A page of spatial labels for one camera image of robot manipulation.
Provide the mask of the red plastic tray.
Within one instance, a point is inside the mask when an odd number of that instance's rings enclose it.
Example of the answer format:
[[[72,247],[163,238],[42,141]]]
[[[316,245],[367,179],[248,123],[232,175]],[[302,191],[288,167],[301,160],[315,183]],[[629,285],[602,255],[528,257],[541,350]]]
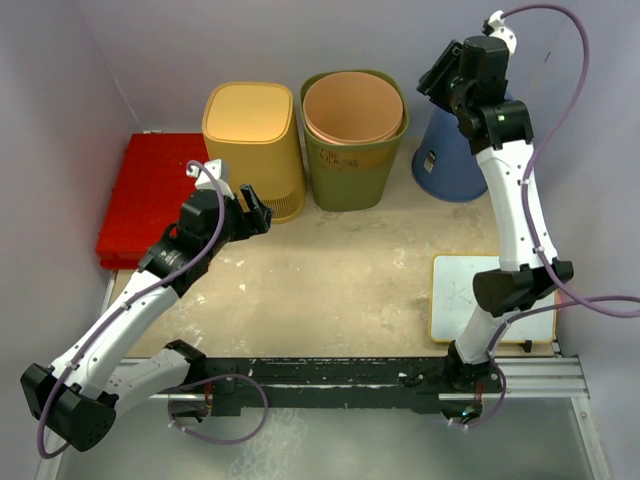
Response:
[[[96,254],[107,270],[133,269],[195,190],[190,160],[208,160],[200,133],[135,133],[125,150]]]

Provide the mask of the yellow ribbed waste basket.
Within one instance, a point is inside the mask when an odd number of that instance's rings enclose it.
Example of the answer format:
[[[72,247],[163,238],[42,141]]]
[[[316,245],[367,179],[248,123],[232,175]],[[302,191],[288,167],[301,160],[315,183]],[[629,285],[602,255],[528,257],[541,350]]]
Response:
[[[285,223],[304,206],[306,174],[294,110],[285,86],[267,82],[229,82],[214,89],[206,104],[202,135],[211,160],[230,167],[235,191],[251,185]]]

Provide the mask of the blue plastic bucket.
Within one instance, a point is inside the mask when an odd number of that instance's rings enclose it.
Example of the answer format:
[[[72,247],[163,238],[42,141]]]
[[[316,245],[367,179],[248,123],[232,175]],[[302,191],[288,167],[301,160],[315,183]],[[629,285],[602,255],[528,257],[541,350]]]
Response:
[[[471,202],[488,191],[469,143],[459,132],[457,118],[440,108],[433,112],[413,155],[411,171],[425,192],[443,201]]]

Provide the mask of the pink bin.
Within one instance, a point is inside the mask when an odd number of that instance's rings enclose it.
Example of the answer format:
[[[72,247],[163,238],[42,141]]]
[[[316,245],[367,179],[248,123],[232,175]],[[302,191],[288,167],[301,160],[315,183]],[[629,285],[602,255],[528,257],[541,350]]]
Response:
[[[356,145],[387,140],[404,116],[400,93],[387,80],[345,71],[314,81],[302,101],[307,128],[330,143]]]

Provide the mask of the olive green ribbed bin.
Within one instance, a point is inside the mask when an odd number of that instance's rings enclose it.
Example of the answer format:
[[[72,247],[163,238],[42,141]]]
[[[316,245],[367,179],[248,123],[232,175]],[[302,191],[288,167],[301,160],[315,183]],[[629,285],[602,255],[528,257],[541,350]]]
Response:
[[[341,145],[318,138],[306,126],[302,101],[311,84],[332,73],[356,71],[370,73],[389,81],[400,93],[404,116],[398,131],[387,140]],[[376,70],[343,70],[309,78],[301,87],[301,113],[313,197],[316,204],[329,212],[346,212],[371,208],[379,203],[387,184],[400,142],[409,124],[404,97],[395,80]]]

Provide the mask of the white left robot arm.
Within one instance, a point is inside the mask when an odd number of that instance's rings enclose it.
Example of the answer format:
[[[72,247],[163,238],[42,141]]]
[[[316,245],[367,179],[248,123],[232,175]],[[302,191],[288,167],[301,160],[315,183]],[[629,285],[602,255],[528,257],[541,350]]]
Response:
[[[237,372],[207,376],[206,356],[175,340],[125,374],[116,372],[141,335],[209,269],[228,243],[264,234],[272,212],[249,185],[238,194],[222,181],[197,188],[138,264],[125,289],[95,324],[50,365],[30,365],[20,384],[38,421],[36,448],[53,459],[68,447],[96,446],[116,419],[167,389],[194,392],[229,379],[253,384]]]

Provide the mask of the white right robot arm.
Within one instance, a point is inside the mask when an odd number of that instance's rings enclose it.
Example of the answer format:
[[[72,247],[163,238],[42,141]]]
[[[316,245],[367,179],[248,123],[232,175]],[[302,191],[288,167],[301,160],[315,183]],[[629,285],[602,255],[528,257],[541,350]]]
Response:
[[[500,239],[499,266],[474,276],[477,306],[443,361],[440,376],[456,391],[469,390],[490,373],[509,320],[574,275],[572,263],[558,257],[535,177],[526,169],[534,135],[526,105],[506,96],[511,53],[495,36],[451,41],[417,87],[456,117],[488,186]]]

